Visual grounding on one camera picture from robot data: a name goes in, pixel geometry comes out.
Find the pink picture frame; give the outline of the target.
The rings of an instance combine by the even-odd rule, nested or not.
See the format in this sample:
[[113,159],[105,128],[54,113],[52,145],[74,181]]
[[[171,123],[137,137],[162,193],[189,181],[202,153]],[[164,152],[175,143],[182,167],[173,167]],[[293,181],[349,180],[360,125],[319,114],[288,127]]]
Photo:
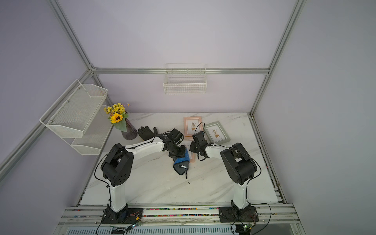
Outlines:
[[194,134],[204,131],[202,117],[184,117],[185,138],[192,139]]
[[190,150],[190,147],[191,147],[191,141],[183,141],[187,151],[188,151],[188,154],[189,154],[189,158],[190,158],[190,163],[194,163],[195,160],[196,160],[196,153],[193,153],[191,152]]

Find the blue microfibre cloth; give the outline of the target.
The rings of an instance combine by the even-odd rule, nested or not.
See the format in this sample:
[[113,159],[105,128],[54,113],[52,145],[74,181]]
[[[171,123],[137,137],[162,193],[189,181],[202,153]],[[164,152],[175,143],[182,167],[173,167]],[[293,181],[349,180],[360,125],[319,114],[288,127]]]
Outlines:
[[188,151],[186,150],[183,157],[176,159],[176,161],[173,164],[173,168],[178,175],[185,175],[187,178],[189,164],[190,157]]

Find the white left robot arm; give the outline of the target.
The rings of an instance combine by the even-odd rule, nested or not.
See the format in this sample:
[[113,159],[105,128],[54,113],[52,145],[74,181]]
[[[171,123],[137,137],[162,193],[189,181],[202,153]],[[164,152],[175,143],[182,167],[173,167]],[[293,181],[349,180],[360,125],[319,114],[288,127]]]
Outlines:
[[158,133],[157,128],[151,130],[148,126],[138,129],[142,143],[130,146],[116,144],[101,164],[101,171],[108,184],[110,203],[107,204],[107,215],[113,222],[125,222],[130,216],[125,197],[125,182],[131,175],[135,158],[140,159],[157,152],[168,152],[174,161],[173,168],[178,175],[187,176],[190,158],[185,145],[183,134],[177,129],[166,133]]

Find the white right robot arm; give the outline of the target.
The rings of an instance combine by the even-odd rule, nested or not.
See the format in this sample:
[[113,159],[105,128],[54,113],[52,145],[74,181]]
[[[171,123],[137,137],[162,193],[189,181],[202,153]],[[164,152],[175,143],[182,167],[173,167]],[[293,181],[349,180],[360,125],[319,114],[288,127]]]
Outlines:
[[260,167],[242,144],[210,144],[205,139],[204,132],[200,131],[193,135],[190,150],[205,158],[221,159],[230,179],[235,183],[231,205],[218,208],[221,222],[244,219],[256,212],[255,207],[251,206],[247,199],[247,182],[255,178],[255,173]]

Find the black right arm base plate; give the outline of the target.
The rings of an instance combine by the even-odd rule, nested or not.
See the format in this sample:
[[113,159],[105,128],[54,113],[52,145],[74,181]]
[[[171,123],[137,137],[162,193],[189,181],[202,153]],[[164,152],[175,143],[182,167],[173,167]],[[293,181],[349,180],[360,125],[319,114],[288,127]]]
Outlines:
[[233,201],[231,206],[218,208],[219,220],[221,223],[227,222],[259,222],[256,207],[247,203],[243,209],[238,208]]

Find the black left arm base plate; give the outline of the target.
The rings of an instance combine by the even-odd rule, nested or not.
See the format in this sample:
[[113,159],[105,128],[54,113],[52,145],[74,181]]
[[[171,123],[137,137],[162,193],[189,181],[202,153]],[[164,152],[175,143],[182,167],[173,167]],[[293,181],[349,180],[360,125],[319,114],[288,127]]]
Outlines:
[[141,221],[143,216],[143,208],[129,208],[126,205],[119,212],[115,212],[111,209],[110,205],[106,205],[106,209],[103,211],[102,224],[136,224]]

